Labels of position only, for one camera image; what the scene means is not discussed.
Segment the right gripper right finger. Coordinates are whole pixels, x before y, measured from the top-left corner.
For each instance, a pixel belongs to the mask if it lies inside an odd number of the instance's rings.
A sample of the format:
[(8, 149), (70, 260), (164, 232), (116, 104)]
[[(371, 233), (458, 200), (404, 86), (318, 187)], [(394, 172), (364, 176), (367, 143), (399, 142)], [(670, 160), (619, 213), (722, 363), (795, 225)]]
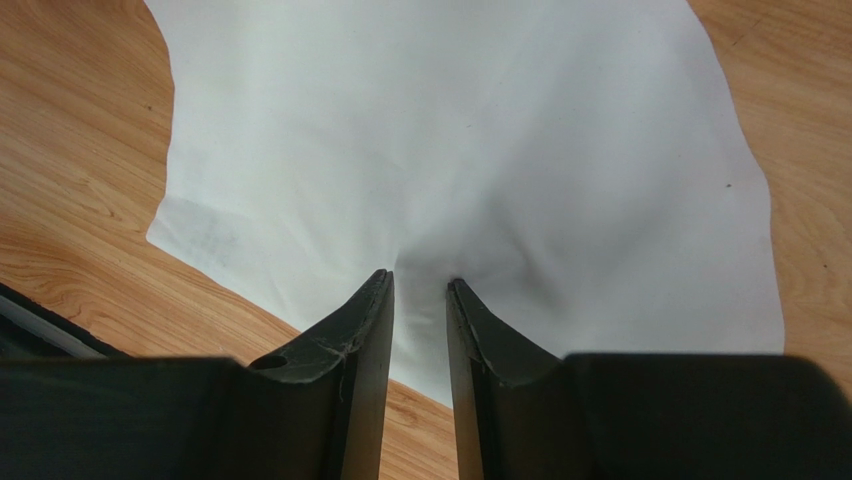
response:
[(564, 476), (559, 361), (497, 317), (462, 279), (447, 286), (446, 316), (460, 478)]

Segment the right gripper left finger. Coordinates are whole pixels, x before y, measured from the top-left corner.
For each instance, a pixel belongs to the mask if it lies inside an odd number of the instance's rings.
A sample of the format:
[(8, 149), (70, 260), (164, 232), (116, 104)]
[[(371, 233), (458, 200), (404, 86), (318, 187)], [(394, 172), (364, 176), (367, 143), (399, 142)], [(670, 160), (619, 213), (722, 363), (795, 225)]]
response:
[(252, 477), (378, 477), (393, 325), (394, 278), (380, 269), (337, 310), (250, 364)]

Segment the white underwear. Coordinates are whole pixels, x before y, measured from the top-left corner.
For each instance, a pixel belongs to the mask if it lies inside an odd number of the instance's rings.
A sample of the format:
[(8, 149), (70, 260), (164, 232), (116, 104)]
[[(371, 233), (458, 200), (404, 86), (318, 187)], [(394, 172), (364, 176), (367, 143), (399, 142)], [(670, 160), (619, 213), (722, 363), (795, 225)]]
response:
[(395, 277), (393, 379), (451, 401), (465, 280), (552, 354), (779, 354), (766, 177), (685, 1), (151, 1), (148, 241), (304, 330)]

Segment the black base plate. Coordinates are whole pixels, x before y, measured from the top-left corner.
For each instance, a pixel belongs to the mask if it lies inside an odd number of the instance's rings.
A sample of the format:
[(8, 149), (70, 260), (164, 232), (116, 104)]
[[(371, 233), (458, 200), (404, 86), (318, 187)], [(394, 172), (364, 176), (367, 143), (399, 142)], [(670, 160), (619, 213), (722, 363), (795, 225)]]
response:
[(88, 330), (1, 285), (1, 360), (129, 358)]

